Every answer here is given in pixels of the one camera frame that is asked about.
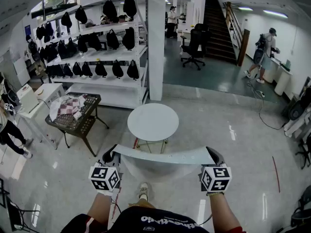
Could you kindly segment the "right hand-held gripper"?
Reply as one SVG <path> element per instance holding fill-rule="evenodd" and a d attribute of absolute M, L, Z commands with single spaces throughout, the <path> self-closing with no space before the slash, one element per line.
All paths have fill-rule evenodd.
<path fill-rule="evenodd" d="M 231 168 L 225 163 L 223 156 L 216 150 L 206 147 L 214 165 L 201 166 L 200 184 L 201 191 L 208 193 L 223 193 L 225 192 L 232 180 Z"/>

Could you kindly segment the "light blue floral tablecloth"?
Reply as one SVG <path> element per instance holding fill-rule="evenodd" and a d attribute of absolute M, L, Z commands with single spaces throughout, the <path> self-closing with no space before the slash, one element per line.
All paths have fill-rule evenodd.
<path fill-rule="evenodd" d="M 214 165 L 206 147 L 168 154 L 147 153 L 115 144 L 114 152 L 121 154 L 121 163 L 140 181 L 168 182 L 201 169 L 202 165 Z"/>

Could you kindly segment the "person's left forearm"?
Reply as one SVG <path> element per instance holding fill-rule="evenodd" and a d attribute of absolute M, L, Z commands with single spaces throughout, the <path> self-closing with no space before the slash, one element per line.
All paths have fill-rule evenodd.
<path fill-rule="evenodd" d="M 95 196 L 87 215 L 94 218 L 105 227 L 108 227 L 111 202 L 111 196 L 98 193 Z"/>

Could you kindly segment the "person's white shoe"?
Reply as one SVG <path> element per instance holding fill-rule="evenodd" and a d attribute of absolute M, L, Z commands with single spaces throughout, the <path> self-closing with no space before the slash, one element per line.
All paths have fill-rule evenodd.
<path fill-rule="evenodd" d="M 139 188 L 139 199 L 144 199 L 148 201 L 149 199 L 149 185 L 147 183 L 142 183 Z"/>

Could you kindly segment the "white round table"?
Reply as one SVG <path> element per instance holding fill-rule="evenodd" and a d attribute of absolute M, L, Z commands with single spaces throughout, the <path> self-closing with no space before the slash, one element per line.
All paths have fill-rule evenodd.
<path fill-rule="evenodd" d="M 179 126 L 177 113 L 169 106 L 160 103 L 148 103 L 134 109 L 128 119 L 127 127 L 137 138 L 136 148 L 140 148 L 140 140 L 143 146 L 161 143 L 163 154 L 169 142 L 169 138 L 176 132 Z"/>

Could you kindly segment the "person's beige shorts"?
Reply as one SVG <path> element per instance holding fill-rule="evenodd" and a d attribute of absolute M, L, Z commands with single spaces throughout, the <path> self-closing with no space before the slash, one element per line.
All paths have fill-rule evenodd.
<path fill-rule="evenodd" d="M 130 207 L 134 207 L 134 206 L 155 209 L 155 207 L 154 207 L 152 204 L 150 204 L 150 203 L 149 203 L 147 200 L 145 200 L 145 199 L 140 199 L 140 200 L 137 201 L 136 203 L 130 203 L 128 207 L 130 208 Z"/>

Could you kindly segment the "red floor tape strip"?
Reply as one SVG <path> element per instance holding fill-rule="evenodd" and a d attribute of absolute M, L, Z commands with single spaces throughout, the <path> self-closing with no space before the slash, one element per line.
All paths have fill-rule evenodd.
<path fill-rule="evenodd" d="M 276 166 L 276 161 L 274 156 L 272 156 L 275 172 L 276 172 L 276 180 L 277 180 L 277 188 L 278 188 L 278 193 L 280 193 L 280 182 L 279 182 L 279 176 L 278 176 L 278 171 L 277 171 L 277 166 Z"/>

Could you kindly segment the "checkered folded cloths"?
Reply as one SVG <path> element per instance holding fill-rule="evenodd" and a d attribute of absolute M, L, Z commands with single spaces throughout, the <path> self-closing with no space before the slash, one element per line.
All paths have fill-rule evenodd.
<path fill-rule="evenodd" d="M 51 103 L 50 114 L 49 115 L 50 115 L 50 118 L 51 118 L 52 121 L 55 121 L 58 117 L 60 117 L 60 116 L 57 115 L 57 105 L 58 105 L 58 102 L 61 100 L 61 98 L 62 97 L 57 98 L 55 101 L 53 101 Z"/>

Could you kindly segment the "person's black and red shirt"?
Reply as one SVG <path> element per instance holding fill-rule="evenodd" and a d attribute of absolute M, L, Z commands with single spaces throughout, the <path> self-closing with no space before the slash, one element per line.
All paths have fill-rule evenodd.
<path fill-rule="evenodd" d="M 161 209 L 133 206 L 125 209 L 108 229 L 94 218 L 80 214 L 61 233 L 210 233 L 193 219 Z"/>

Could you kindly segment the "black rolling chair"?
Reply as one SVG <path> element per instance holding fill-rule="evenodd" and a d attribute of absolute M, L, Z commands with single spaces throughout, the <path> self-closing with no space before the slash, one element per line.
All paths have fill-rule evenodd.
<path fill-rule="evenodd" d="M 295 155 L 300 154 L 304 157 L 304 163 L 301 169 L 304 169 L 305 166 L 311 166 L 311 133 L 308 135 L 305 142 L 303 139 L 300 139 L 298 146 L 302 149 L 302 151 L 297 152 Z"/>

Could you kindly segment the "white box appliance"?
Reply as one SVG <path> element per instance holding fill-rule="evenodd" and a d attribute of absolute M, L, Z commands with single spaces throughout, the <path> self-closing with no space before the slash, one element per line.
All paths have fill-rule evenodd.
<path fill-rule="evenodd" d="M 36 94 L 28 84 L 17 91 L 17 97 L 26 113 L 31 112 L 39 104 Z"/>

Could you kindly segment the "brown wooden stair handrail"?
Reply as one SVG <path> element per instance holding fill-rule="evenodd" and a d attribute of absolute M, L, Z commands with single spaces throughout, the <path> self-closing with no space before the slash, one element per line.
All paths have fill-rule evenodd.
<path fill-rule="evenodd" d="M 231 2 L 226 3 L 226 15 L 225 20 L 230 31 L 233 31 L 233 35 L 237 41 L 237 46 L 239 49 L 238 57 L 237 57 L 237 66 L 241 67 L 243 64 L 244 57 L 246 55 L 246 49 L 248 45 L 248 40 L 250 36 L 250 31 L 245 29 L 242 30 L 235 13 L 232 10 Z"/>

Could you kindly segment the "black metal stand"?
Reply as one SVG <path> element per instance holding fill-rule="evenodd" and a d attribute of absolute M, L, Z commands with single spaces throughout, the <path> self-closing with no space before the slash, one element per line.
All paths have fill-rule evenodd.
<path fill-rule="evenodd" d="M 11 230 L 15 231 L 25 231 L 25 232 L 34 232 L 39 233 L 38 231 L 31 229 L 25 222 L 24 214 L 39 213 L 39 210 L 22 210 L 17 204 L 12 202 L 9 198 L 10 193 L 4 189 L 4 180 L 0 178 L 0 206 L 4 209 L 7 209 L 8 218 L 11 226 Z"/>

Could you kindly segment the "rows of black bags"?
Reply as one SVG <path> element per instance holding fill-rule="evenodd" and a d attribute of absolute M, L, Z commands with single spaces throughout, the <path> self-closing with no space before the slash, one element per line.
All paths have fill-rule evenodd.
<path fill-rule="evenodd" d="M 125 0 L 123 15 L 127 21 L 119 23 L 118 11 L 112 0 L 102 2 L 102 22 L 86 28 L 88 20 L 85 7 L 65 10 L 60 18 L 66 33 L 54 36 L 52 24 L 47 21 L 36 29 L 36 37 L 42 42 L 38 48 L 43 70 L 50 79 L 68 79 L 70 82 L 102 84 L 129 82 L 140 79 L 139 30 L 136 24 L 135 0 Z M 106 35 L 111 51 L 101 50 L 98 39 Z M 122 37 L 119 46 L 116 35 Z"/>

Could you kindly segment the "white desk frame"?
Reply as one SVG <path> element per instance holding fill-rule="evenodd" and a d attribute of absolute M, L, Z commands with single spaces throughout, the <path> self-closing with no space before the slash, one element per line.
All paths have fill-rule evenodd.
<path fill-rule="evenodd" d="M 311 111 L 304 112 L 298 119 L 295 121 L 290 120 L 284 126 L 284 133 L 287 137 L 292 137 L 293 133 L 301 128 L 302 125 L 308 124 L 311 121 Z"/>

